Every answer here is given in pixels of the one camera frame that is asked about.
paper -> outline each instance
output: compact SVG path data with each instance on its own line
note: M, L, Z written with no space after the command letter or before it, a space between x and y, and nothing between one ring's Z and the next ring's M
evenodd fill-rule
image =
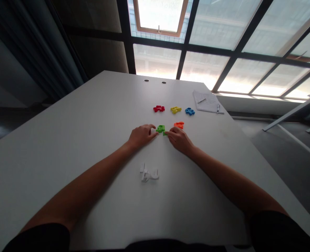
M218 98L216 95L210 93L199 93L198 91L193 91L193 97L195 98L197 110L209 111L209 112L217 112L218 104L220 105ZM219 112L224 113L224 108L220 105Z

wall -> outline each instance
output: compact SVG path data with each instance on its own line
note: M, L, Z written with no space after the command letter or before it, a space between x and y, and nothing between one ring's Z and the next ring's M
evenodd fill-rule
M30 107L47 95L0 40L0 107Z
M284 115L300 105L302 101L292 102L274 98L250 96L234 97L230 94L217 94L219 102L227 111Z

dark floor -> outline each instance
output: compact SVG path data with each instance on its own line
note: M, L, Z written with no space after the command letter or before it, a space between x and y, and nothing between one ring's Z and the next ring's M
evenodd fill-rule
M264 132L269 122L235 121L310 214L310 153L277 126ZM310 148L310 133L305 132L310 126L281 125Z
M0 139L33 118L40 111L9 110L0 108Z

black sleeve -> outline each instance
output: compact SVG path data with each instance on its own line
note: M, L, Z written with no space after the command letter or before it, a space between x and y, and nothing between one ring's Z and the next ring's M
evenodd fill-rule
M69 251L70 232L62 224L49 223L33 227L12 239L3 252Z
M309 235L283 213L257 213L251 218L250 230L256 252L310 251Z

blue puzzle piece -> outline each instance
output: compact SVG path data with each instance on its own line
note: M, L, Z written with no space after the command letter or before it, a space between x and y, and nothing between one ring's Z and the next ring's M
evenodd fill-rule
M195 111L194 111L193 109L191 109L191 108L187 108L187 109L185 110L185 113L186 113L186 114L189 114L190 116L192 116L193 114L195 114Z

